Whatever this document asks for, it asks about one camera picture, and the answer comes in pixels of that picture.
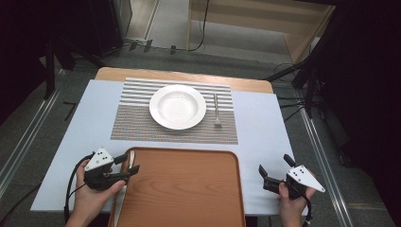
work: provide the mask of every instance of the silver fork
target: silver fork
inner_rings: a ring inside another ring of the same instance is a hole
[[[221,122],[218,119],[218,94],[215,94],[215,109],[216,109],[215,128],[221,128]]]

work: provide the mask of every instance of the table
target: table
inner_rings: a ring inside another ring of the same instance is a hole
[[[125,78],[168,79],[226,83],[232,90],[237,145],[190,144],[111,140],[118,100]],[[258,173],[263,165],[272,178],[284,179],[289,169],[284,154],[293,157],[288,135],[271,85],[264,80],[234,79],[178,72],[101,68],[91,80],[77,107],[44,182],[32,204],[32,211],[61,211],[74,165],[99,147],[118,156],[132,147],[229,150],[239,160],[239,170],[247,216],[278,214],[277,195],[262,188]],[[70,200],[73,207],[74,198]],[[103,208],[110,212],[112,200]]]
[[[203,21],[206,2],[189,1],[187,48],[191,20]],[[206,21],[282,32],[292,62],[297,63],[314,39],[323,34],[334,8],[308,1],[210,0]]]

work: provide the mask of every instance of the white plate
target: white plate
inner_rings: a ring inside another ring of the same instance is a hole
[[[201,122],[206,113],[206,101],[192,87],[169,85],[152,96],[149,110],[160,125],[172,130],[185,130]]]

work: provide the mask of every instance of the tray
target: tray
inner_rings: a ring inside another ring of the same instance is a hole
[[[232,152],[130,148],[129,155],[131,150],[134,165],[141,167],[127,184],[118,227],[245,227],[238,160]],[[123,171],[127,167],[128,161],[121,166]]]

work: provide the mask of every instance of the person's right hand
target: person's right hand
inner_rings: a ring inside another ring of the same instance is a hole
[[[310,199],[315,193],[315,189],[309,187],[305,194]],[[296,200],[289,199],[288,188],[284,183],[279,185],[280,193],[280,219],[284,227],[300,227],[301,226],[301,215],[306,207],[306,201],[300,197]]]

